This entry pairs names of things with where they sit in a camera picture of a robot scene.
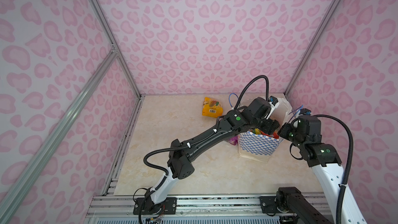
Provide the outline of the red fruit snack bag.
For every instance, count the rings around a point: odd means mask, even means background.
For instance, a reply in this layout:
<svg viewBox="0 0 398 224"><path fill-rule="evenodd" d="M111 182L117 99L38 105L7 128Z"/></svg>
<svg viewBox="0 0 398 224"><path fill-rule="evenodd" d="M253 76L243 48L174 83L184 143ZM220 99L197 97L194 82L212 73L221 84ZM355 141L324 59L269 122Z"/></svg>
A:
<svg viewBox="0 0 398 224"><path fill-rule="evenodd" d="M273 134L266 134L265 132L261 131L260 129L252 129L251 132L254 133L255 135L265 135L270 138L279 139L279 136L277 135L276 132L274 132Z"/></svg>

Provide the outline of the yellow snack bag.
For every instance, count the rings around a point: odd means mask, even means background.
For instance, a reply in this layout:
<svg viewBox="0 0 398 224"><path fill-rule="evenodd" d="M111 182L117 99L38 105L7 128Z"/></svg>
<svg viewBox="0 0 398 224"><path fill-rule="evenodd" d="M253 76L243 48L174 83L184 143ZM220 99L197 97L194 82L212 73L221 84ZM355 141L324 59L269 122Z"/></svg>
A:
<svg viewBox="0 0 398 224"><path fill-rule="evenodd" d="M202 115L205 117L217 118L222 116L223 107L222 104L213 98L204 97Z"/></svg>

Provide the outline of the purple snack bag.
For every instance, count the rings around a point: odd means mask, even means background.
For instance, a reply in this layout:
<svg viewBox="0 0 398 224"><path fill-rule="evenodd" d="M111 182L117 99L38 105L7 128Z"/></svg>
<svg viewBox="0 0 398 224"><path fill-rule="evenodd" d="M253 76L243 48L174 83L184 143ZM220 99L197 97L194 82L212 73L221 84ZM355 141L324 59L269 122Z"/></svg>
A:
<svg viewBox="0 0 398 224"><path fill-rule="evenodd" d="M235 136L235 137L232 137L232 138L228 139L228 143L233 145L233 146L236 146L238 144L238 136Z"/></svg>

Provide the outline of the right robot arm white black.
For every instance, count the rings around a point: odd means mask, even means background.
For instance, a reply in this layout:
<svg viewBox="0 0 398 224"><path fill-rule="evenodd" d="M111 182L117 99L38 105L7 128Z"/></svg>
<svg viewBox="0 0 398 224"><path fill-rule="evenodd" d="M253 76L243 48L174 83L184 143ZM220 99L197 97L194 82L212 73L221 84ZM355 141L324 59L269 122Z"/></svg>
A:
<svg viewBox="0 0 398 224"><path fill-rule="evenodd" d="M300 115L291 123L285 123L278 135L297 147L301 159L313 170L322 186L334 223L364 224L366 220L348 186L354 148L352 133L345 123L335 118L346 130L349 141L347 163L342 167L336 149L321 141L320 118L321 115ZM281 212L293 211L306 224L329 223L295 187L280 187L276 193L275 204Z"/></svg>

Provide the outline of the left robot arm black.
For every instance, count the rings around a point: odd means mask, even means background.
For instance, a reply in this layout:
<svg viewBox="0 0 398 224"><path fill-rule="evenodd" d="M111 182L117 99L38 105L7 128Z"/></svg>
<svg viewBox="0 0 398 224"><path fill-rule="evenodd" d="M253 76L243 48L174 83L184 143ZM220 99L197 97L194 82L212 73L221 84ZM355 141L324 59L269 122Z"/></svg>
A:
<svg viewBox="0 0 398 224"><path fill-rule="evenodd" d="M155 186L146 189L144 197L137 204L138 213L154 212L161 206L176 183L193 174L193 162L220 142L253 129L272 135L279 127L279 122L271 119L271 114L278 106L276 97L258 97L249 106L238 107L218 117L213 127L198 136L183 142L174 140L169 148L146 154L144 164L163 171L163 176Z"/></svg>

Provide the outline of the blue checkered paper bag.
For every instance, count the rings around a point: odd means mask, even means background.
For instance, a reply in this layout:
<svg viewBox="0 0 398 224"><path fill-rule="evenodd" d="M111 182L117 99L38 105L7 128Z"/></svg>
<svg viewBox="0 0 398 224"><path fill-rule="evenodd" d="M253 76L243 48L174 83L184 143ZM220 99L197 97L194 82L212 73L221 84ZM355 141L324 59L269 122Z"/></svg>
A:
<svg viewBox="0 0 398 224"><path fill-rule="evenodd" d="M278 97L279 106L272 113L271 119L277 120L280 125L291 121L303 107L293 108L285 96ZM255 135L250 130L238 135L238 153L240 157L259 162L268 162L283 139L274 139L265 135Z"/></svg>

